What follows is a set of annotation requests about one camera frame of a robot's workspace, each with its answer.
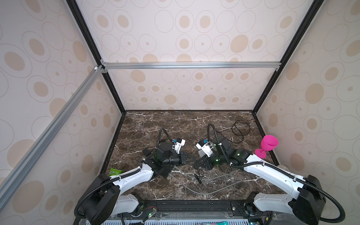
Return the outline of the black power adapter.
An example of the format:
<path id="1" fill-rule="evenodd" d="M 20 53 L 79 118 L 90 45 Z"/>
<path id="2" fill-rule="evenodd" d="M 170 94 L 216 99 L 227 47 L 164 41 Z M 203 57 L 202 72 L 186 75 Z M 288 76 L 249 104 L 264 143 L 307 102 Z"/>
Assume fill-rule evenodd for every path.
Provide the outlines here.
<path id="1" fill-rule="evenodd" d="M 147 157 L 147 156 L 149 156 L 149 155 L 151 154 L 152 150 L 150 150 L 150 149 L 144 149 L 142 152 L 143 152 L 143 154 Z"/>

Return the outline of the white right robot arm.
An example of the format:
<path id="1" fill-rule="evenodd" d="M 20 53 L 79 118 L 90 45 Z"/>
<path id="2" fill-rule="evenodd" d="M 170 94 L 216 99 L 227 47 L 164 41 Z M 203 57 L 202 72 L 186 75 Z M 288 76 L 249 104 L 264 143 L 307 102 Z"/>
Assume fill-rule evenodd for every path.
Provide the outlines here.
<path id="1" fill-rule="evenodd" d="M 283 195 L 268 195 L 252 192 L 246 204 L 248 213 L 255 211 L 274 211 L 294 215 L 307 225 L 319 222 L 340 223 L 346 213 L 342 205 L 330 194 L 323 191 L 318 178 L 308 175 L 303 177 L 288 172 L 264 161 L 266 153 L 278 145 L 276 137 L 267 135 L 261 141 L 261 147 L 252 153 L 244 148 L 235 149 L 215 126 L 207 126 L 207 135 L 214 131 L 214 139 L 207 137 L 200 140 L 196 147 L 200 158 L 195 168 L 211 170 L 214 166 L 227 164 L 233 169 L 252 173 L 285 192 Z"/>

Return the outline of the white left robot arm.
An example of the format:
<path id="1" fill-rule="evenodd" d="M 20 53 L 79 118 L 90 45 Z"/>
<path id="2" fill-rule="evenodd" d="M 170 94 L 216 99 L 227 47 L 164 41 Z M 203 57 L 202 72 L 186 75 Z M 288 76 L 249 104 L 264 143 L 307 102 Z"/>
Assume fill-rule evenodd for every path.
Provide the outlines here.
<path id="1" fill-rule="evenodd" d="M 135 194 L 124 193 L 158 176 L 167 178 L 174 167 L 187 164 L 188 156 L 181 150 L 185 143 L 181 138 L 169 138 L 168 142 L 158 140 L 155 148 L 143 150 L 145 159 L 137 168 L 119 175 L 98 175 L 78 200 L 75 217 L 87 219 L 92 225 L 101 225 L 112 215 L 139 213 L 142 200 Z"/>

